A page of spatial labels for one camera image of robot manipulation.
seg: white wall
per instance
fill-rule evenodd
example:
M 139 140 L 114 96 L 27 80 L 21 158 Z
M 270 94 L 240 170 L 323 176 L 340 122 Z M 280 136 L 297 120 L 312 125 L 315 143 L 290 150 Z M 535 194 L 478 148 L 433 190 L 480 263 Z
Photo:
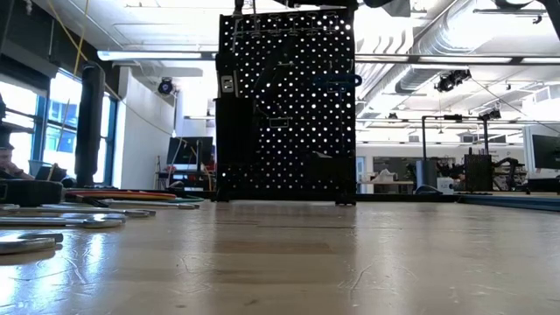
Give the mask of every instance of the white wall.
M 478 154 L 479 149 L 484 149 L 483 145 L 474 145 L 472 153 Z M 458 147 L 456 145 L 428 145 L 428 158 L 455 158 L 456 163 L 463 163 L 463 156 L 468 154 L 469 147 Z M 525 163 L 523 148 L 521 146 L 495 147 L 490 145 L 490 154 L 494 156 L 493 160 L 497 161 L 503 158 L 516 158 L 520 163 Z M 397 158 L 421 158 L 422 145 L 372 145 L 358 144 L 356 147 L 356 157 L 366 158 L 366 172 L 374 171 L 375 157 L 397 157 Z M 367 192 L 372 193 L 372 186 L 368 185 Z
M 121 69 L 113 185 L 123 189 L 153 189 L 156 157 L 166 166 L 174 108 Z
M 554 130 L 560 131 L 560 124 L 549 124 Z M 533 125 L 523 128 L 523 138 L 525 139 L 525 160 L 527 161 L 527 170 L 529 179 L 553 179 L 560 174 L 560 170 L 536 169 L 535 168 L 535 152 L 533 151 L 533 135 L 558 137 L 558 132 L 542 125 Z

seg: perforated metal panel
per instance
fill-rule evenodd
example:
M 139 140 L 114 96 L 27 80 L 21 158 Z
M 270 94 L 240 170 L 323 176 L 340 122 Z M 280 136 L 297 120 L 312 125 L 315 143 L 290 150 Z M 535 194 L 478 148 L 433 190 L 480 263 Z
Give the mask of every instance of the perforated metal panel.
M 219 187 L 332 193 L 347 185 L 354 191 L 352 183 L 312 177 L 307 158 L 315 151 L 354 159 L 354 88 L 326 84 L 328 75 L 354 74 L 353 20 L 350 10 L 221 17 L 220 54 L 234 55 L 228 66 L 237 99 L 254 100 L 259 118 L 247 140 L 254 141 L 252 163 L 226 164 L 218 155 Z M 227 102 L 217 112 L 235 98 Z M 220 135 L 217 140 L 220 147 Z M 355 177 L 354 161 L 340 168 Z

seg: black pegboard cabinet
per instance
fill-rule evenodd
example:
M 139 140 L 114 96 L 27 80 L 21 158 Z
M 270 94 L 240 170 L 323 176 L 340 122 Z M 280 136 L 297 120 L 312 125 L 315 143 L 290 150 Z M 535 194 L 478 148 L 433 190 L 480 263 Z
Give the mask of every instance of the black pegboard cabinet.
M 355 192 L 354 87 L 324 84 L 354 75 L 353 21 L 351 10 L 220 17 L 219 80 L 231 74 L 235 89 L 220 86 L 216 102 L 219 195 Z M 341 161 L 336 175 L 312 175 L 311 152 Z

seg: open office space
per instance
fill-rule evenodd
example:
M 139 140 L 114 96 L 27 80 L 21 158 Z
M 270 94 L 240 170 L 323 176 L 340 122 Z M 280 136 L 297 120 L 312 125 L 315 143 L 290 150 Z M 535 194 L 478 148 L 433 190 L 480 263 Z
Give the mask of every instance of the open office space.
M 558 314 L 558 17 L 0 2 L 0 313 Z

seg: person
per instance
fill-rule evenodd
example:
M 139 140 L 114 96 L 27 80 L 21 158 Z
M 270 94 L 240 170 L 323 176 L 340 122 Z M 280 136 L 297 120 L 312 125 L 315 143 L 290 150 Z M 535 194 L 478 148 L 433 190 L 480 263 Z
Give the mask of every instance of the person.
M 4 171 L 8 175 L 16 179 L 28 179 L 34 180 L 35 178 L 29 174 L 26 174 L 24 170 L 17 167 L 11 162 L 11 156 L 14 151 L 14 147 L 8 143 L 8 145 L 0 146 L 0 170 Z M 0 177 L 7 178 L 7 176 L 0 174 Z

